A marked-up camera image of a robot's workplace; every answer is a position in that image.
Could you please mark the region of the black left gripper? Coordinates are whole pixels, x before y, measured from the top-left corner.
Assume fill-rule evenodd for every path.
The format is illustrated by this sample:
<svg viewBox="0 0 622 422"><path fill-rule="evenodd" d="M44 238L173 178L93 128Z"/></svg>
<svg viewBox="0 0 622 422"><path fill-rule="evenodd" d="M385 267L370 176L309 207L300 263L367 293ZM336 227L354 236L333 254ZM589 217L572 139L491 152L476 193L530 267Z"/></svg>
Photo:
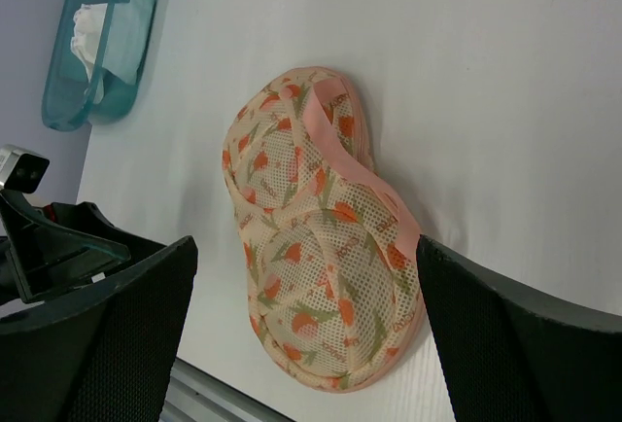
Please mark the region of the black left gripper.
<svg viewBox="0 0 622 422"><path fill-rule="evenodd" d="M53 299L130 260L115 227L96 204L29 203L23 193L1 192L1 300Z"/></svg>

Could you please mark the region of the floral mesh laundry bag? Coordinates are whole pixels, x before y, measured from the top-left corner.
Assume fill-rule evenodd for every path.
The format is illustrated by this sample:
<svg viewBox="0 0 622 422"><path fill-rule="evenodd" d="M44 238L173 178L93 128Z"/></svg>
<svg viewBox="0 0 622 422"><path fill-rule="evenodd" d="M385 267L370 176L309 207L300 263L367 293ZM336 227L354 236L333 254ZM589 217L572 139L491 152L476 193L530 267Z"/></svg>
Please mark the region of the floral mesh laundry bag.
<svg viewBox="0 0 622 422"><path fill-rule="evenodd" d="M222 168L266 353L322 391L382 377L424 315L421 229L375 170L353 85L325 67L275 78L230 126Z"/></svg>

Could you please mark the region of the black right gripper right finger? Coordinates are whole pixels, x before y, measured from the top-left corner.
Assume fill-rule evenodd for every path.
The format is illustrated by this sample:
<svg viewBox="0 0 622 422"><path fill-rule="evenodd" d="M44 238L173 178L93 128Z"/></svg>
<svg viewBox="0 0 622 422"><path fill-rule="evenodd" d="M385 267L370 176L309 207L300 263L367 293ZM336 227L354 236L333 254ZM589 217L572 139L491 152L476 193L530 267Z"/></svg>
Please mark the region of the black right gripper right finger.
<svg viewBox="0 0 622 422"><path fill-rule="evenodd" d="M421 236L419 281L458 421L618 421L621 318Z"/></svg>

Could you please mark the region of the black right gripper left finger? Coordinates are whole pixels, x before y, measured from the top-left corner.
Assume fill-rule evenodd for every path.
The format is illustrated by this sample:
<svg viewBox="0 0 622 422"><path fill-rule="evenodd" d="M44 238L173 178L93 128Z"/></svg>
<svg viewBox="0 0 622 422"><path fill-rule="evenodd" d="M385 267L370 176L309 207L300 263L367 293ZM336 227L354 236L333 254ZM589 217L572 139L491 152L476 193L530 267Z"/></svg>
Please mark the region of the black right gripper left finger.
<svg viewBox="0 0 622 422"><path fill-rule="evenodd" d="M187 236L79 291L2 318L2 420L157 421L197 263Z"/></svg>

